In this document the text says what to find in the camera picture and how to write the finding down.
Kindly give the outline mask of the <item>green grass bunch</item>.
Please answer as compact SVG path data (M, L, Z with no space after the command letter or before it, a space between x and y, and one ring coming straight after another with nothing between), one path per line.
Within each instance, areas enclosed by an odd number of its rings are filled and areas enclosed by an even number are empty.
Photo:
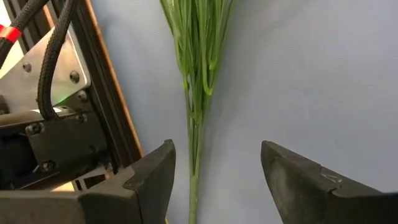
M182 74L189 154L188 224L197 224L201 155L207 115L236 0L159 0Z

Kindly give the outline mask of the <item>blue table mat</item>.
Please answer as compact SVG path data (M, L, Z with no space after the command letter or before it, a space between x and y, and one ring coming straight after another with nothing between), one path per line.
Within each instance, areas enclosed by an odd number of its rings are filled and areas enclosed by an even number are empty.
M159 0L92 0L143 153L173 140L167 219L188 224L182 77ZM282 224L261 166L274 141L398 192L398 0L237 0L209 112L198 224Z

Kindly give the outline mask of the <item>silver mounting bracket plate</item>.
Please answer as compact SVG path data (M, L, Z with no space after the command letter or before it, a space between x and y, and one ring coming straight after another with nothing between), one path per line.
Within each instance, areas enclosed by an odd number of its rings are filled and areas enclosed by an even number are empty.
M0 78L0 95L5 98L11 113L37 109L37 85L45 49L52 32L50 30L44 35ZM73 27L69 27L54 71L52 104L57 105L90 85L91 77L82 49Z

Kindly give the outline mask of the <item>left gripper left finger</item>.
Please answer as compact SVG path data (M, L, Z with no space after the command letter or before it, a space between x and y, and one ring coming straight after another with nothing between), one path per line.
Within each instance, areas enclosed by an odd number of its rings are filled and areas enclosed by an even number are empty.
M168 139L86 191L1 190L0 224L164 224L175 164Z

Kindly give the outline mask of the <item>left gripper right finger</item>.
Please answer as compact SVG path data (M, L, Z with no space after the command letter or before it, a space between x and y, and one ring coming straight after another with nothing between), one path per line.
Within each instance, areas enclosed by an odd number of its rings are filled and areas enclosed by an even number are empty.
M283 224L398 224L398 192L384 193L272 141L261 164Z

